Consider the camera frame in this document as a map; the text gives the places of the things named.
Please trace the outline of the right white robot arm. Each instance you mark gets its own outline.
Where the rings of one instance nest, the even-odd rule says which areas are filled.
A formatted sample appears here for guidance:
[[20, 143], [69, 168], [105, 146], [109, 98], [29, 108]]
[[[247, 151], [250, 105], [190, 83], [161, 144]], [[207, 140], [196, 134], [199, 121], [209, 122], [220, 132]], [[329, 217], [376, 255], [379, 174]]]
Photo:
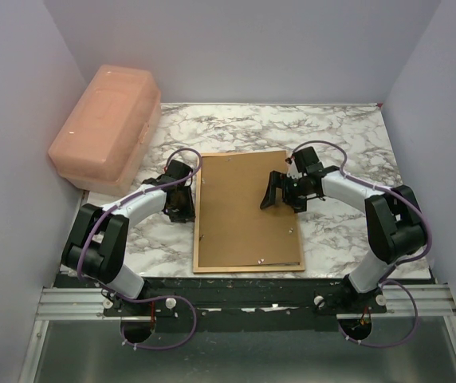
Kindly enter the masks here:
[[370, 250], [344, 277], [340, 304], [348, 312], [368, 304], [368, 293], [383, 284], [396, 267], [426, 255], [432, 245], [429, 224], [411, 188], [388, 188], [349, 175], [344, 165], [325, 167], [308, 141], [285, 159], [286, 173], [272, 171], [262, 210], [276, 203], [276, 191], [294, 212], [307, 211], [311, 199], [336, 199], [365, 214]]

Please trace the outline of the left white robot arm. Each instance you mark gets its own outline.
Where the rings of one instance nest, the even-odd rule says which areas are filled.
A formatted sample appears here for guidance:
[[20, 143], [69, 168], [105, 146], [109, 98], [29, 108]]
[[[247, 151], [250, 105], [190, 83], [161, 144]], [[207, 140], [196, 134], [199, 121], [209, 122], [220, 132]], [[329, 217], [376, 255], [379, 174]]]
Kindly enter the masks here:
[[194, 170], [169, 160], [165, 172], [145, 180], [132, 194], [101, 207], [80, 207], [61, 255], [61, 264], [118, 294], [130, 314], [149, 307], [144, 280], [124, 264], [128, 232], [151, 215], [163, 213], [173, 223], [195, 220], [191, 186]]

